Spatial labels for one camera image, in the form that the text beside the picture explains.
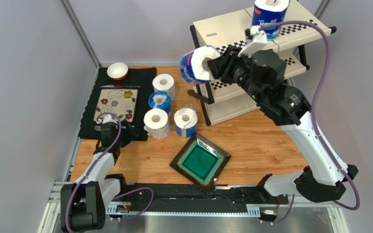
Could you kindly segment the dark blue roll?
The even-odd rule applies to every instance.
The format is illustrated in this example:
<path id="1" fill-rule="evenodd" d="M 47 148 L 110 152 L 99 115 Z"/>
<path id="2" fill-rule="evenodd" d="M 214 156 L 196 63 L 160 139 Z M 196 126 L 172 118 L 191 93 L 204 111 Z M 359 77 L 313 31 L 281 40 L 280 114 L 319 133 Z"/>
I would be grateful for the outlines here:
<path id="1" fill-rule="evenodd" d="M 221 53 L 213 46 L 199 47 L 180 60 L 180 72 L 185 82 L 191 84 L 208 83 L 214 80 L 208 62 L 217 59 Z"/>

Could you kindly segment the dotted white paper roll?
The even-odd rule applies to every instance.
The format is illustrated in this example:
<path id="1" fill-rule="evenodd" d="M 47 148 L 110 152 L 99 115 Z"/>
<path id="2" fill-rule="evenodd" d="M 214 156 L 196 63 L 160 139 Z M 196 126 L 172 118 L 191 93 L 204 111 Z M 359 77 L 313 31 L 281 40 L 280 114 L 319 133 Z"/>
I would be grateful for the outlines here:
<path id="1" fill-rule="evenodd" d="M 159 108 L 149 110 L 144 116 L 144 130 L 148 136 L 160 140 L 166 138 L 170 133 L 168 114 Z"/>

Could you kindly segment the Tempo paper roll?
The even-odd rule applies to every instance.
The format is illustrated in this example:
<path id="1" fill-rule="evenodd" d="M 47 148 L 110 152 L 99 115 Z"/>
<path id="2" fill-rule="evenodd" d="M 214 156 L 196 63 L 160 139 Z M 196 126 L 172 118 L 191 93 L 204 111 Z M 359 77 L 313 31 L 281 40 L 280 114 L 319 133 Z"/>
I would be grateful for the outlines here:
<path id="1" fill-rule="evenodd" d="M 256 0 L 254 2 L 252 26 L 265 27 L 283 22 L 289 0 Z"/>

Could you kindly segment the blue paper roll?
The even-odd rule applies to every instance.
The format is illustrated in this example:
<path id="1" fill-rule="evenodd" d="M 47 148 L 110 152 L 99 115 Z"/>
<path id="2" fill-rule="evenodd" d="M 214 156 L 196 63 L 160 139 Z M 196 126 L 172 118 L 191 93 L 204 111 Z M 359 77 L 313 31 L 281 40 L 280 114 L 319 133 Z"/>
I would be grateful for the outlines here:
<path id="1" fill-rule="evenodd" d="M 168 116 L 172 113 L 172 98 L 165 91 L 157 91 L 150 95 L 148 99 L 150 109 L 162 109 Z"/>

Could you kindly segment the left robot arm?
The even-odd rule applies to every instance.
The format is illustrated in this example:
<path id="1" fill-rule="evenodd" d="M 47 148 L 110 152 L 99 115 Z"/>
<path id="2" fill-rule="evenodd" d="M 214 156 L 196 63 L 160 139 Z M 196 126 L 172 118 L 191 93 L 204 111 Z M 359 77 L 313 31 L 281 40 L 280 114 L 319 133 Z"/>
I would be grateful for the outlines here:
<path id="1" fill-rule="evenodd" d="M 63 232 L 81 233 L 104 227 L 106 207 L 126 185 L 123 175 L 110 175 L 108 172 L 116 164 L 120 149 L 138 137 L 138 132 L 127 120 L 101 125 L 101 137 L 89 166 L 76 182 L 61 188 Z"/>

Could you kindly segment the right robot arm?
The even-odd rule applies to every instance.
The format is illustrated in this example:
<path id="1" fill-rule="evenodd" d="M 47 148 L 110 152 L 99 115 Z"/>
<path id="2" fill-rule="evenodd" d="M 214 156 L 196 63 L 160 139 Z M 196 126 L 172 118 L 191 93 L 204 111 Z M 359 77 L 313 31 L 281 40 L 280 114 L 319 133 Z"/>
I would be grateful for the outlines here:
<path id="1" fill-rule="evenodd" d="M 337 202 L 345 193 L 344 183 L 358 174 L 355 165 L 338 158 L 326 143 L 311 105 L 296 87 L 284 83 L 287 63 L 272 50 L 239 56 L 229 47 L 221 56 L 209 59 L 210 73 L 223 83 L 235 83 L 256 102 L 261 112 L 279 126 L 295 143 L 308 165 L 285 175 L 266 175 L 258 184 L 273 197 L 299 194 L 315 203 Z"/>

